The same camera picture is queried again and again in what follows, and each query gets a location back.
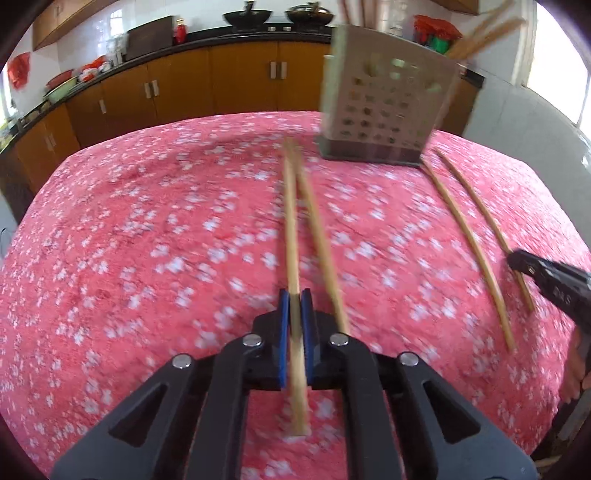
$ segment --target window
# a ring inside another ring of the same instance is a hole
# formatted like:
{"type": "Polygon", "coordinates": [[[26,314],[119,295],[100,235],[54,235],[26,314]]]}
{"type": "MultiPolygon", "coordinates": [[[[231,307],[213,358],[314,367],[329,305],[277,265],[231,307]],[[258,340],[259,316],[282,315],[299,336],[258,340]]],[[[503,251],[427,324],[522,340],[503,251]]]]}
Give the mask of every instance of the window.
{"type": "Polygon", "coordinates": [[[527,87],[578,125],[589,88],[589,72],[566,33],[540,4],[537,4],[536,16],[534,54],[527,87]]]}
{"type": "Polygon", "coordinates": [[[121,9],[115,10],[113,13],[111,13],[111,17],[109,19],[109,26],[111,28],[111,38],[124,33],[123,11],[121,9]]]}
{"type": "Polygon", "coordinates": [[[17,109],[12,106],[10,82],[8,81],[7,65],[5,65],[0,76],[0,125],[16,112],[17,109]]]}

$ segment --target wooden chopstick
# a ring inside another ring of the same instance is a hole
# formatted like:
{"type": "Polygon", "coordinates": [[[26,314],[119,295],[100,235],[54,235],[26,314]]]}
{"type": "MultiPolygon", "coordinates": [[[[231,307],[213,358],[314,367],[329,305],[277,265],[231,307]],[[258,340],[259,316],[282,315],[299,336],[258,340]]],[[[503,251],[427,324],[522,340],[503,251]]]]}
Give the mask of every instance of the wooden chopstick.
{"type": "Polygon", "coordinates": [[[310,184],[302,166],[303,162],[300,149],[292,138],[285,139],[284,148],[285,156],[292,162],[295,168],[298,185],[302,196],[306,201],[308,216],[310,219],[310,229],[312,230],[316,252],[318,253],[318,258],[320,260],[320,268],[322,269],[322,276],[324,277],[324,286],[326,287],[326,291],[332,299],[335,308],[337,326],[340,332],[349,334],[349,318],[347,317],[345,303],[343,302],[340,292],[339,280],[330,254],[329,243],[324,233],[322,217],[318,210],[314,190],[312,189],[312,185],[310,184]]]}
{"type": "Polygon", "coordinates": [[[290,294],[290,401],[293,435],[307,435],[310,431],[308,382],[304,364],[304,342],[300,312],[300,276],[298,274],[296,175],[288,160],[284,145],[283,186],[285,210],[285,263],[287,290],[290,294]]]}
{"type": "Polygon", "coordinates": [[[513,332],[511,331],[511,325],[509,324],[509,317],[507,315],[505,300],[503,299],[503,295],[501,294],[499,284],[496,282],[496,278],[491,270],[491,266],[488,263],[488,260],[486,259],[484,252],[478,245],[478,242],[476,242],[474,233],[468,226],[466,218],[460,211],[460,208],[458,207],[456,201],[452,198],[451,194],[449,193],[445,185],[443,185],[441,180],[439,180],[439,178],[435,175],[435,172],[431,169],[431,167],[429,166],[429,164],[427,164],[426,161],[423,160],[423,165],[421,166],[421,168],[435,185],[435,188],[439,192],[439,195],[441,195],[441,198],[446,203],[447,207],[450,209],[452,215],[455,217],[456,222],[458,222],[458,225],[460,226],[460,229],[466,236],[468,243],[470,243],[472,251],[476,255],[476,259],[478,261],[478,265],[480,266],[480,270],[484,275],[484,278],[488,285],[488,289],[491,292],[492,298],[495,302],[496,311],[499,314],[501,328],[505,336],[507,348],[510,352],[513,352],[516,348],[515,339],[513,337],[513,332]]]}
{"type": "Polygon", "coordinates": [[[459,59],[459,53],[461,53],[467,46],[471,45],[478,39],[479,36],[484,35],[486,30],[496,22],[499,17],[510,9],[515,4],[515,0],[505,0],[498,8],[495,8],[486,18],[476,26],[472,32],[470,32],[464,38],[461,38],[452,45],[449,51],[446,53],[447,57],[451,59],[459,59]]]}
{"type": "Polygon", "coordinates": [[[513,17],[507,20],[506,22],[491,30],[491,32],[488,35],[486,35],[483,39],[478,40],[469,46],[466,46],[466,50],[463,50],[458,54],[459,60],[467,60],[477,55],[492,43],[512,33],[513,30],[517,30],[518,28],[520,28],[523,24],[525,24],[525,19],[523,18],[513,17]]]}
{"type": "Polygon", "coordinates": [[[345,17],[345,23],[351,25],[351,16],[349,15],[349,5],[347,0],[340,0],[340,7],[343,11],[343,16],[345,17]]]}
{"type": "MultiPolygon", "coordinates": [[[[439,159],[443,162],[443,164],[447,167],[447,169],[450,172],[452,172],[452,175],[456,178],[456,180],[462,184],[462,186],[464,187],[464,189],[466,190],[466,192],[468,193],[468,195],[470,196],[470,198],[472,199],[472,201],[474,202],[474,204],[476,205],[476,207],[478,208],[478,210],[480,211],[482,216],[485,218],[486,223],[488,223],[488,226],[491,228],[492,232],[495,234],[496,240],[499,242],[499,245],[501,246],[501,250],[503,250],[503,253],[510,254],[511,249],[509,248],[509,245],[507,244],[507,240],[505,239],[505,235],[503,235],[503,232],[501,232],[501,229],[499,229],[499,226],[497,225],[495,219],[492,217],[488,208],[486,208],[486,205],[484,204],[482,199],[478,196],[476,191],[472,188],[472,185],[470,185],[468,183],[468,181],[465,179],[464,175],[461,174],[461,172],[449,160],[449,158],[447,158],[445,156],[445,154],[443,154],[443,152],[441,152],[441,150],[436,148],[435,153],[437,154],[439,159]]],[[[525,304],[527,305],[528,310],[530,312],[534,312],[535,311],[535,304],[534,304],[533,299],[531,298],[530,291],[527,289],[527,285],[525,284],[525,281],[523,279],[523,275],[520,272],[515,271],[515,270],[513,270],[513,275],[515,276],[515,280],[517,281],[517,284],[519,285],[519,289],[521,290],[521,293],[523,295],[523,298],[525,300],[525,304]]]]}
{"type": "Polygon", "coordinates": [[[361,10],[361,26],[367,27],[367,20],[365,18],[365,0],[359,0],[359,9],[361,10]]]}
{"type": "Polygon", "coordinates": [[[374,0],[374,30],[377,30],[379,25],[379,6],[380,1],[374,0]]]}

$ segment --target hand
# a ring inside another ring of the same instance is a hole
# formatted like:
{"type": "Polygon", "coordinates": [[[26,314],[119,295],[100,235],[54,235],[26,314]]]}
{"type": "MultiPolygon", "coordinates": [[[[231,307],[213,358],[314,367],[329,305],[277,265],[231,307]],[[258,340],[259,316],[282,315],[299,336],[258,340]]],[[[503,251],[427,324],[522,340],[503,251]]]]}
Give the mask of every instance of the hand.
{"type": "Polygon", "coordinates": [[[591,387],[591,372],[585,377],[585,360],[577,351],[581,343],[581,337],[581,330],[579,327],[575,327],[570,337],[569,354],[564,364],[562,385],[558,391],[560,399],[565,403],[579,399],[581,386],[583,390],[591,387]]]}

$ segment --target floral tablecloth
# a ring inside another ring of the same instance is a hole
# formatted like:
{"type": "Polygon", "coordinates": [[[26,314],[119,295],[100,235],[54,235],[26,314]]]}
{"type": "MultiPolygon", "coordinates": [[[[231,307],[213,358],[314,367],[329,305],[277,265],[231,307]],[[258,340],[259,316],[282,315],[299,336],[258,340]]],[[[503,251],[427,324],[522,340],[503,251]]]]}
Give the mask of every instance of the floral tablecloth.
{"type": "MultiPolygon", "coordinates": [[[[505,296],[507,352],[475,258],[425,175],[319,157],[317,113],[249,113],[138,131],[68,158],[35,198],[0,273],[0,413],[45,472],[178,352],[215,353],[286,285],[281,143],[303,146],[352,333],[419,353],[525,450],[558,403],[572,323],[529,283],[528,314],[491,230],[434,155],[476,187],[512,247],[591,268],[589,250],[525,164],[442,132],[424,157],[459,202],[505,296]]],[[[302,288],[330,310],[306,213],[302,288]]],[[[242,476],[346,478],[333,393],[290,437],[285,393],[249,404],[242,476]]]]}

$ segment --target kitchen counter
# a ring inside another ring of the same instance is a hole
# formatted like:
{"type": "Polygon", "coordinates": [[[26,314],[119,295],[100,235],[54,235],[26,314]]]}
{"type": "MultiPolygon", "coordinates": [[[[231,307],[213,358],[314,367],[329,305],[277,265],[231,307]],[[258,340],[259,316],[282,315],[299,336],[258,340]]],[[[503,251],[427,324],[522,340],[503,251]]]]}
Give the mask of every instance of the kitchen counter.
{"type": "Polygon", "coordinates": [[[225,45],[232,43],[244,43],[253,41],[301,41],[311,43],[324,43],[330,44],[332,39],[333,27],[320,27],[313,30],[298,30],[294,24],[264,24],[266,30],[256,31],[238,31],[234,27],[218,27],[210,28],[207,30],[200,30],[196,32],[190,32],[187,35],[187,41],[180,45],[174,45],[170,48],[163,48],[161,50],[153,51],[141,57],[137,57],[133,60],[126,61],[121,65],[110,69],[108,72],[94,78],[93,80],[85,83],[79,83],[73,88],[68,95],[62,100],[51,105],[47,110],[42,112],[38,117],[29,122],[12,140],[0,151],[2,153],[7,152],[11,149],[20,138],[22,138],[36,123],[41,121],[49,112],[55,110],[58,106],[67,102],[69,99],[84,91],[88,87],[95,85],[103,80],[117,75],[118,73],[124,72],[125,70],[137,67],[151,60],[155,60],[160,57],[172,55],[186,50],[192,50],[194,48],[213,47],[217,45],[225,45]]]}

